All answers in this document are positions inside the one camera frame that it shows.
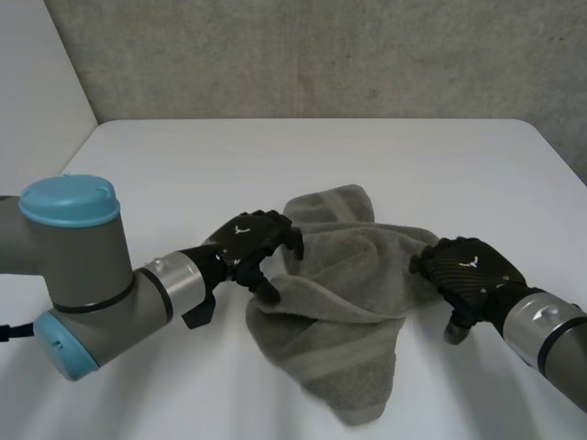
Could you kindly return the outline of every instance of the light blue end cap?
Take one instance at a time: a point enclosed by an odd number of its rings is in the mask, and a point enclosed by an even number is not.
[[[100,367],[75,336],[49,312],[33,323],[35,339],[55,368],[67,380],[76,381]]]
[[[57,227],[91,227],[114,220],[120,212],[114,186],[86,175],[51,177],[28,186],[20,211],[34,222]]]

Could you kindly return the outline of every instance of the gray towel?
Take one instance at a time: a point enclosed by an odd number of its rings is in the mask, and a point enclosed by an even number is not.
[[[392,392],[395,343],[415,307],[440,300],[408,271],[436,236],[378,225],[365,191],[350,185],[291,200],[283,211],[304,233],[305,258],[285,254],[271,282],[282,301],[252,299],[247,326],[260,350],[348,425],[381,416]]]

